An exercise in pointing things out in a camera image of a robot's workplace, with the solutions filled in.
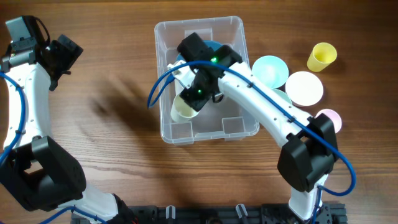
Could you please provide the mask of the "cream plastic cup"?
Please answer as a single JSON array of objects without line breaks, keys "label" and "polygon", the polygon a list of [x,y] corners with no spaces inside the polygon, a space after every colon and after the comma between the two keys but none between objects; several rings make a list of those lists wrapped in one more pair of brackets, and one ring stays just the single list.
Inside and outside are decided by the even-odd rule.
[{"label": "cream plastic cup", "polygon": [[199,112],[189,107],[180,95],[174,98],[170,111],[170,116],[174,122],[184,123],[196,117],[198,114]]}]

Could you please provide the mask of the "blue plastic plate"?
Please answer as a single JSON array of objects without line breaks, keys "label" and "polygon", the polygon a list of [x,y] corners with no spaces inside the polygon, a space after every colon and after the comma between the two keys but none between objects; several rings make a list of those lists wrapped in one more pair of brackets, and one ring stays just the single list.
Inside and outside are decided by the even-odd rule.
[{"label": "blue plastic plate", "polygon": [[[206,44],[207,47],[210,47],[211,49],[213,49],[214,51],[218,50],[220,47],[222,47],[223,45],[217,41],[214,40],[203,40],[203,42]],[[184,60],[186,61],[181,54],[177,55],[176,61],[179,60]]]}]

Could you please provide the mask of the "yellow plastic cup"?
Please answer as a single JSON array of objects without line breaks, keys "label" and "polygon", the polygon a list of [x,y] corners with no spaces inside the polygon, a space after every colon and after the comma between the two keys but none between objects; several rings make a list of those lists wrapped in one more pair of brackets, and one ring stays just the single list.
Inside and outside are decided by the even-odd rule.
[{"label": "yellow plastic cup", "polygon": [[320,72],[337,58],[335,47],[327,42],[316,44],[307,60],[307,67],[313,72]]}]

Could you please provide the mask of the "pink plastic cup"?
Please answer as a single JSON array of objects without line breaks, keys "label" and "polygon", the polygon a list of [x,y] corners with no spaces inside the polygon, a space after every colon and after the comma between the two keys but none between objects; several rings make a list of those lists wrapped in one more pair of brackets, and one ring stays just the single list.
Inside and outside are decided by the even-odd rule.
[{"label": "pink plastic cup", "polygon": [[335,129],[335,133],[338,133],[341,130],[343,122],[342,122],[341,116],[336,111],[331,110],[331,109],[322,109],[317,113],[316,118],[318,116],[320,116],[321,114],[326,115],[327,117],[329,117],[332,120],[334,129]]}]

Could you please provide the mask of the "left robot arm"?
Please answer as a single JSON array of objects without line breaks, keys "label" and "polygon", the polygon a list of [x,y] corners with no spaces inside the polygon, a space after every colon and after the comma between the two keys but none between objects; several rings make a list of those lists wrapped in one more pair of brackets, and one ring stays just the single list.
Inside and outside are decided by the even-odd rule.
[{"label": "left robot arm", "polygon": [[88,223],[137,223],[115,194],[88,185],[80,163],[52,137],[49,93],[68,75],[82,48],[65,35],[53,40],[35,16],[8,20],[1,58],[9,121],[1,154],[1,184],[28,211],[70,212]]}]

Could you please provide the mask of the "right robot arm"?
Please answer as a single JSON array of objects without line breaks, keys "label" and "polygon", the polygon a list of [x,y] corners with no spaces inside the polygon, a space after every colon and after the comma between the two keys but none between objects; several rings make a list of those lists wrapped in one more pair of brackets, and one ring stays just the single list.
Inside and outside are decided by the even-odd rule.
[{"label": "right robot arm", "polygon": [[213,50],[196,33],[177,47],[185,63],[179,94],[199,112],[217,94],[232,99],[260,122],[281,148],[277,169],[292,187],[289,208],[303,221],[316,221],[323,184],[340,158],[330,118],[312,117],[288,104],[251,72],[242,57],[224,45]]}]

